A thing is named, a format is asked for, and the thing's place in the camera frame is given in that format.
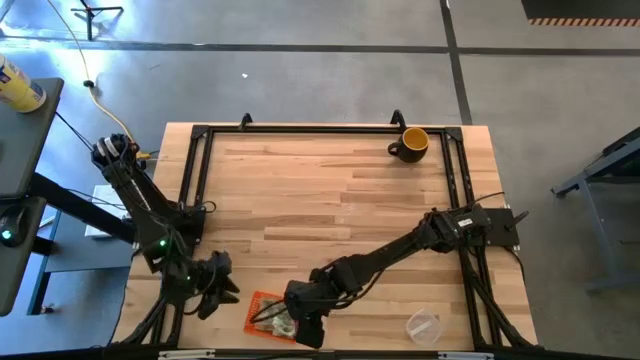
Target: mug handle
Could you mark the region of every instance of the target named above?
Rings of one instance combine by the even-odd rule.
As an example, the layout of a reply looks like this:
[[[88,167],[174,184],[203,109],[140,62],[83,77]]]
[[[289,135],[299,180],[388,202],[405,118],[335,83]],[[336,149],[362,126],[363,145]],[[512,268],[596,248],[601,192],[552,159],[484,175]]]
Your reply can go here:
[[[391,143],[389,145],[389,147],[387,147],[387,151],[389,152],[389,155],[398,156],[398,147],[399,146],[400,146],[400,142],[399,141]]]

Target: black desk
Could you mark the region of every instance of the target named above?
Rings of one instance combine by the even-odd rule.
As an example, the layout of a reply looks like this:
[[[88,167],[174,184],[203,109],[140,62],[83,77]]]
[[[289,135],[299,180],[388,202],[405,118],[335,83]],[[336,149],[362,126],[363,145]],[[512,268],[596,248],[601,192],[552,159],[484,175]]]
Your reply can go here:
[[[47,100],[38,110],[19,114],[0,104],[0,211],[15,204],[29,207],[30,229],[35,229],[29,231],[28,239],[20,246],[0,245],[0,316],[7,315],[13,307],[29,254],[37,251],[49,255],[54,248],[36,236],[45,203],[125,242],[132,243],[134,236],[132,226],[35,172],[64,81],[59,78],[34,81],[47,92]],[[41,269],[30,314],[40,312],[49,276],[44,270]]]

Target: white cable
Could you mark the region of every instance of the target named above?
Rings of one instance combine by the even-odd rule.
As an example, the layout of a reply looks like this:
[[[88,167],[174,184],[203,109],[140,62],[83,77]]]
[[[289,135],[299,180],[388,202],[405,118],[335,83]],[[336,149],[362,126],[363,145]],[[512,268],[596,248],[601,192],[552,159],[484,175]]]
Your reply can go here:
[[[53,5],[51,0],[47,0],[47,2],[49,3],[49,5],[51,5],[53,10],[56,12],[56,14],[58,14],[58,17],[60,18],[60,20],[62,20],[62,22],[64,23],[64,26],[67,27],[67,30],[69,30],[69,33],[71,34],[71,36],[73,36],[73,40],[76,42],[76,46],[78,47],[78,51],[80,51],[80,56],[82,57],[82,63],[84,64],[84,72],[87,75],[87,80],[91,80],[91,76],[89,76],[89,68],[87,67],[87,60],[84,58],[84,53],[82,52],[82,48],[80,47],[80,43],[78,42],[76,35],[73,33],[73,31],[71,31],[71,27],[69,27],[69,24],[67,24],[67,22],[64,20],[62,15],[60,15],[60,12],[58,11],[58,9],[56,9],[55,5]],[[88,88],[88,89],[89,89],[89,94],[91,95],[91,100],[93,100],[93,103],[96,104],[98,109],[102,110],[103,113],[109,115],[109,117],[111,117],[113,121],[118,123],[118,125],[120,125],[122,130],[124,130],[124,132],[127,134],[129,139],[131,139],[131,141],[135,143],[136,141],[133,138],[133,135],[131,135],[131,132],[129,131],[127,126],[122,121],[120,121],[120,119],[118,119],[115,115],[113,115],[109,110],[105,109],[102,105],[100,105],[100,103],[96,99],[96,96],[93,94],[93,91],[91,90],[91,88]]]

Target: yellow cable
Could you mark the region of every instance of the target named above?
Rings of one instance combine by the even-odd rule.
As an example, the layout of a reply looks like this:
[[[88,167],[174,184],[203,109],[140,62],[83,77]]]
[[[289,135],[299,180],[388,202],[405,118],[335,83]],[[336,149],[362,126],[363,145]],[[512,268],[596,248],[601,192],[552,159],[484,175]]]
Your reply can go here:
[[[64,26],[66,26],[67,30],[69,30],[69,33],[73,37],[73,40],[76,42],[76,46],[78,47],[78,51],[80,51],[80,56],[82,57],[82,64],[84,65],[84,73],[87,75],[87,80],[91,80],[91,76],[89,75],[89,67],[87,66],[87,60],[84,57],[84,53],[82,52],[82,47],[80,47],[80,43],[78,42],[76,35],[73,33],[73,31],[71,31],[71,27],[69,27],[69,24],[67,24],[67,22],[64,20],[62,15],[60,15],[60,12],[58,11],[58,9],[56,9],[55,5],[53,5],[51,0],[47,0],[47,2],[49,3],[49,5],[51,5],[51,7],[53,8],[53,11],[55,11],[56,14],[58,14],[58,17],[60,18],[60,20],[62,20],[62,23],[64,23]],[[124,132],[129,137],[129,139],[131,139],[131,141],[135,143],[136,140],[133,138],[133,135],[131,134],[131,131],[129,131],[129,128],[127,128],[127,126],[115,115],[113,115],[109,110],[105,109],[104,106],[100,105],[100,103],[98,102],[98,99],[96,99],[96,96],[93,94],[93,91],[91,90],[91,88],[88,88],[88,89],[89,89],[89,95],[91,95],[91,100],[93,100],[93,103],[96,104],[98,109],[102,110],[103,113],[109,115],[109,117],[113,119],[113,121],[115,121],[118,125],[120,125],[122,130],[124,130]],[[150,158],[151,155],[144,152],[139,152],[136,157]]]

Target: tripod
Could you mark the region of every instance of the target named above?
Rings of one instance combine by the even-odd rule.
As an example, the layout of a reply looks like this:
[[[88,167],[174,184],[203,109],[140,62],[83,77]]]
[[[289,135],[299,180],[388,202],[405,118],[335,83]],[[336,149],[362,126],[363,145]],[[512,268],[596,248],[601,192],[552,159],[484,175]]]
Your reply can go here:
[[[87,14],[87,18],[86,18],[86,22],[87,22],[87,40],[89,40],[89,41],[93,40],[93,33],[91,31],[91,22],[93,21],[94,17],[98,16],[101,12],[103,12],[105,10],[120,10],[120,11],[124,11],[124,8],[122,8],[122,6],[109,6],[109,7],[92,8],[89,5],[87,5],[87,3],[84,2],[84,0],[80,0],[80,2],[84,6],[84,9],[71,9],[71,11],[83,11],[84,13]]]

